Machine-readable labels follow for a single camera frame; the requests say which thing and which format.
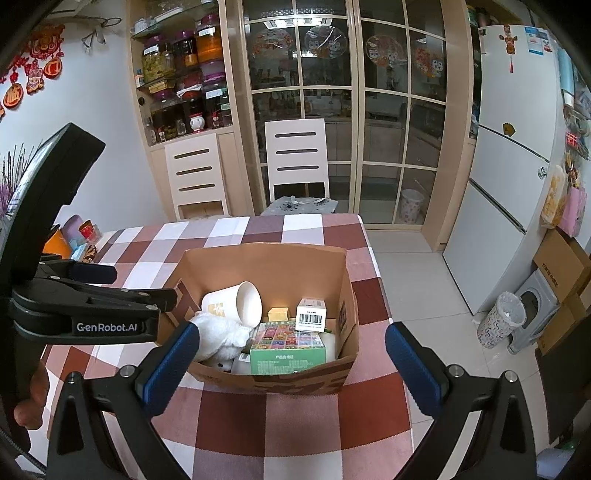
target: checkered tablecloth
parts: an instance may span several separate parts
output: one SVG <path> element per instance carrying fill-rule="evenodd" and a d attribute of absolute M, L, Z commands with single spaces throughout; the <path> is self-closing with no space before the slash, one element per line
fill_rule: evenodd
<path fill-rule="evenodd" d="M 333 245 L 348 251 L 359 307 L 359 355 L 336 395 L 232 391 L 185 374 L 152 423 L 188 475 L 200 480 L 391 480 L 412 453 L 404 385 L 384 346 L 391 317 L 382 280 L 357 215 L 205 219 L 107 233 L 98 261 L 114 265 L 114 287 L 159 288 L 189 248 L 247 242 Z M 51 377 L 44 428 L 65 376 L 113 375 L 138 364 L 155 344 L 54 346 L 44 354 Z M 106 415 L 128 473 L 143 478 L 116 420 Z M 40 435 L 34 437 L 34 450 Z"/>

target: pink bag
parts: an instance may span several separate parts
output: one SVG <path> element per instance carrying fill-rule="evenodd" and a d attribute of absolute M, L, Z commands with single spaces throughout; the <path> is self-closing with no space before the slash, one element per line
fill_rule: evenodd
<path fill-rule="evenodd" d="M 579 195 L 579 209 L 577 210 L 577 221 L 574 224 L 574 235 L 578 236 L 581 231 L 581 224 L 583 223 L 583 217 L 585 215 L 585 206 L 587 205 L 587 192 L 581 185 Z"/>
<path fill-rule="evenodd" d="M 558 225 L 568 236 L 576 236 L 574 231 L 577 223 L 580 198 L 581 191 L 569 186 L 569 192 L 566 196 L 566 205 L 564 205 L 564 213 L 562 214 L 562 218 Z"/>

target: plastic bag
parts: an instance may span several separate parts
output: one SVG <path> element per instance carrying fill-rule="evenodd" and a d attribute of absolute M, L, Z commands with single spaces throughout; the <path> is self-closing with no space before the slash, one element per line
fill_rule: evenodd
<path fill-rule="evenodd" d="M 579 208 L 577 210 L 577 221 L 574 224 L 574 234 L 573 236 L 577 236 L 581 232 L 581 224 L 583 223 L 583 217 L 585 215 L 585 206 L 587 205 L 587 192 L 581 186 L 580 188 L 581 194 L 579 197 Z"/>
<path fill-rule="evenodd" d="M 540 214 L 541 225 L 545 228 L 555 228 L 562 218 L 569 187 L 564 165 L 551 167 L 552 180 L 550 189 Z"/>
<path fill-rule="evenodd" d="M 569 192 L 566 196 L 566 203 L 564 205 L 564 212 L 558 226 L 568 236 L 576 236 L 574 227 L 577 223 L 577 214 L 579 212 L 579 202 L 581 198 L 581 191 L 575 187 L 569 187 Z"/>

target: white small box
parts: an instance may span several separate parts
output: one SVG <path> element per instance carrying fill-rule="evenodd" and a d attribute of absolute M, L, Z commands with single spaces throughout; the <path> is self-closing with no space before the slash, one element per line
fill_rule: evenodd
<path fill-rule="evenodd" d="M 295 329 L 302 332 L 324 332 L 326 305 L 324 300 L 301 299 L 295 312 Z"/>

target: yellow small box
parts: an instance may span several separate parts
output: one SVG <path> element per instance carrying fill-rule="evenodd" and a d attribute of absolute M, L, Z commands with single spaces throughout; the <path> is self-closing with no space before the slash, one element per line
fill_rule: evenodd
<path fill-rule="evenodd" d="M 269 322 L 287 322 L 290 319 L 288 307 L 274 307 L 269 310 Z"/>

